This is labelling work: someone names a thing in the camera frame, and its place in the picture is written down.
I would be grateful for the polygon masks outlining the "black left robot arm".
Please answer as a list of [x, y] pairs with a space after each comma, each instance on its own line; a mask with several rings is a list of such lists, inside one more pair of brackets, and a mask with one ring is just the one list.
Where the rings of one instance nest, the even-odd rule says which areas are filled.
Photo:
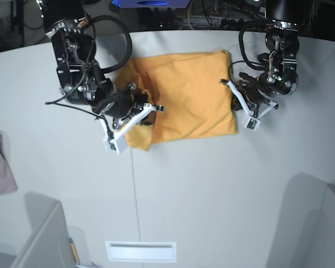
[[[240, 73], [240, 80], [234, 83], [253, 112], [258, 112], [262, 104], [271, 105], [277, 95], [288, 95], [298, 87], [296, 56], [300, 48], [298, 32], [305, 24], [304, 8], [304, 1], [266, 1], [265, 19], [248, 21], [239, 31], [243, 62], [261, 73], [256, 78]], [[266, 31], [268, 52], [258, 55], [256, 63], [248, 59], [244, 43], [245, 32], [252, 28]]]

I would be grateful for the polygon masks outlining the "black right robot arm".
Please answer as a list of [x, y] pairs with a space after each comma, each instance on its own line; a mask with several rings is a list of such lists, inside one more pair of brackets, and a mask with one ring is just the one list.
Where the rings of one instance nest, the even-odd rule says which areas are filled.
[[[119, 86], [106, 77], [122, 68], [132, 54], [131, 35], [123, 22], [110, 15], [92, 18], [82, 1], [37, 1], [37, 5], [45, 34], [54, 49], [62, 95], [51, 104], [65, 100], [70, 104], [90, 106], [94, 114], [112, 117], [116, 130], [141, 113], [148, 102], [147, 94], [138, 92], [133, 82]], [[102, 21], [115, 23], [122, 30], [127, 45], [123, 58], [106, 68], [101, 68], [95, 58], [97, 33], [87, 33]]]

